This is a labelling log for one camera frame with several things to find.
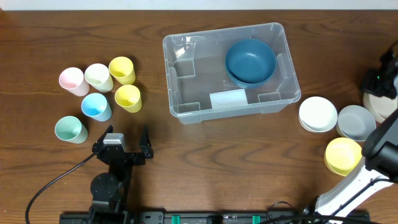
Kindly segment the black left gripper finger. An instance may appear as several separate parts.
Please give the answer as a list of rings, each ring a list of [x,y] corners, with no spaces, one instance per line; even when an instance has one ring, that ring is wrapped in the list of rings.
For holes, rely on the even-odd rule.
[[[108,133],[113,133],[113,126],[109,125],[106,131],[99,137],[99,139],[94,143],[94,146],[102,146],[104,139]]]
[[[149,132],[147,126],[144,126],[142,135],[139,141],[139,147],[146,159],[152,159],[154,157],[154,151],[149,139]]]

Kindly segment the large beige bowl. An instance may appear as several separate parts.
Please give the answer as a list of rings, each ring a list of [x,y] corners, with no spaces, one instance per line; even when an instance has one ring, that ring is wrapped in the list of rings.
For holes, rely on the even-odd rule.
[[[397,97],[390,99],[385,96],[378,97],[364,93],[363,105],[378,123],[383,123],[397,109]]]

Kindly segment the light grey small bowl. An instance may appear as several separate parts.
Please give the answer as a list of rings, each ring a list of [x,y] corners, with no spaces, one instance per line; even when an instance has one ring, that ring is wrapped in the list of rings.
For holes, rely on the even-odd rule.
[[[376,129],[373,115],[364,107],[349,105],[338,114],[336,130],[338,134],[354,141],[365,141]]]

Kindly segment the white small bowl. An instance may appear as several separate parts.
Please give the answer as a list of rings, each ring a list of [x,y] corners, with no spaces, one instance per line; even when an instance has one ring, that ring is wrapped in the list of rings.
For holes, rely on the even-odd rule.
[[[336,126],[338,113],[328,99],[313,96],[302,102],[298,120],[304,129],[312,133],[325,133]]]

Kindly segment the clear plastic storage bin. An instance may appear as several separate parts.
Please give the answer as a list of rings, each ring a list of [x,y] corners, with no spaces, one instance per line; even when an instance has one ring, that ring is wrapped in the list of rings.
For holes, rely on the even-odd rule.
[[[261,40],[274,51],[276,70],[268,81],[242,89],[228,76],[228,49],[244,39]],[[170,113],[183,124],[276,113],[302,93],[284,27],[277,23],[172,34],[163,41]]]

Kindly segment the yellow small bowl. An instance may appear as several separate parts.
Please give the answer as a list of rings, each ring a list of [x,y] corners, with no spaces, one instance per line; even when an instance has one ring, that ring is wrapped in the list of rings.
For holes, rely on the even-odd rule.
[[[347,176],[362,158],[361,146],[349,138],[330,141],[324,152],[324,162],[334,174]]]

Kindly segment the dark blue bowl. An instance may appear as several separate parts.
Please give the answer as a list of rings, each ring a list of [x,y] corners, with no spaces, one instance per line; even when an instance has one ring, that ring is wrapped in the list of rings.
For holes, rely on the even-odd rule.
[[[238,69],[237,73],[234,73],[229,68],[225,67],[226,73],[229,79],[238,87],[244,89],[255,89],[268,82],[274,75],[276,68],[259,70],[250,68],[248,72],[242,69]]]
[[[248,72],[250,68],[259,70],[276,68],[274,51],[265,42],[258,39],[244,39],[234,43],[227,51],[225,67],[234,73],[238,69]]]

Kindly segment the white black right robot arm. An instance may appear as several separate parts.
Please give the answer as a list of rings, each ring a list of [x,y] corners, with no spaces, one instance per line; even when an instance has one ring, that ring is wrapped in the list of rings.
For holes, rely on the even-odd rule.
[[[380,58],[378,70],[369,69],[361,84],[365,93],[397,96],[397,50],[390,48]],[[317,198],[314,212],[346,217],[372,194],[397,183],[397,111],[389,115],[365,140],[363,158],[338,185]]]

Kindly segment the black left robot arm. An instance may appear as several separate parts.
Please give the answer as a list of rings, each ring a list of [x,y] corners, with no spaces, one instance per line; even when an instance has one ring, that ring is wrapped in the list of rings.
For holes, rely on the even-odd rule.
[[[134,166],[143,166],[154,151],[145,126],[139,140],[140,152],[126,152],[124,134],[114,133],[109,126],[93,144],[92,152],[109,166],[107,172],[98,174],[91,182],[93,196],[89,223],[137,223],[135,212],[127,207],[127,198]]]

